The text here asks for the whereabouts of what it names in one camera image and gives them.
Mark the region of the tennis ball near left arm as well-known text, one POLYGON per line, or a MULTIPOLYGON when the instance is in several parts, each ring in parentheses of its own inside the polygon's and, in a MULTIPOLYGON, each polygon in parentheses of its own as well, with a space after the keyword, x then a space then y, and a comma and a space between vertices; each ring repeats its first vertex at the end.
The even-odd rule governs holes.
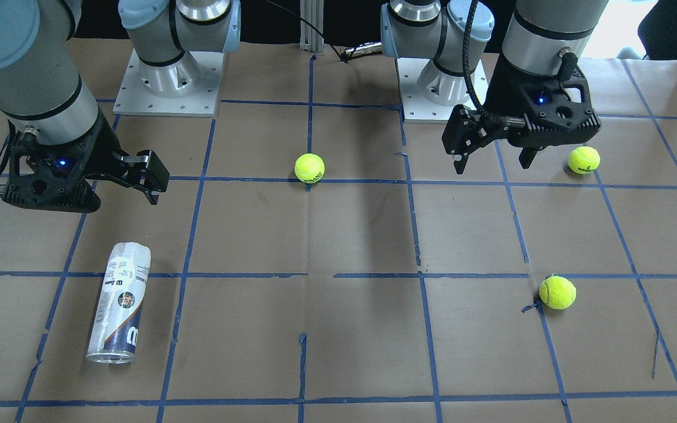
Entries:
POLYGON ((576 147, 570 154, 567 160, 569 169, 576 174, 588 174, 594 172, 601 163, 601 157, 593 147, 580 146, 576 147))

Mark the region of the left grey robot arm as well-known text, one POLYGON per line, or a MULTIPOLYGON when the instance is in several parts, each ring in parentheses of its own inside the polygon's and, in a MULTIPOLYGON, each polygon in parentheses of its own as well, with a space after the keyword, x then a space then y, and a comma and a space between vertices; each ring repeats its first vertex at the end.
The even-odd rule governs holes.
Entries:
POLYGON ((422 60, 413 86, 425 101, 451 107, 441 142, 462 174, 492 141, 519 148, 528 169, 546 147, 579 145, 600 131, 578 60, 605 1, 518 1, 483 99, 475 68, 497 19, 479 1, 389 1, 381 8, 384 56, 422 60))

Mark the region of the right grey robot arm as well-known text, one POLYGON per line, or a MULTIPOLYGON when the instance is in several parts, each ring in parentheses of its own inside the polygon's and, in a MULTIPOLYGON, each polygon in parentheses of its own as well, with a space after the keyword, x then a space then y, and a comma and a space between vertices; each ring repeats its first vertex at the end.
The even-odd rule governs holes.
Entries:
MULTIPOLYGON (((133 54, 116 113, 212 117, 224 53, 241 39, 239 1, 120 1, 133 54)), ((0 112, 8 119, 0 199, 18 208, 91 213, 91 180, 140 191, 150 204, 169 171, 152 150, 130 155, 66 44, 81 1, 0 1, 0 112)))

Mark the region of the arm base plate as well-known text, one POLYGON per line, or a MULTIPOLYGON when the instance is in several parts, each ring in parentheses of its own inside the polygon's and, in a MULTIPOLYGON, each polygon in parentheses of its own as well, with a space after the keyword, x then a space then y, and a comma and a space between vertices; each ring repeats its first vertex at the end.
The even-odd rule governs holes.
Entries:
POLYGON ((432 59, 398 58, 397 73, 406 122, 445 123, 455 105, 474 107, 464 78, 443 72, 432 59))
POLYGON ((187 52, 156 67, 130 56, 113 112, 123 116, 214 118, 225 54, 187 52))

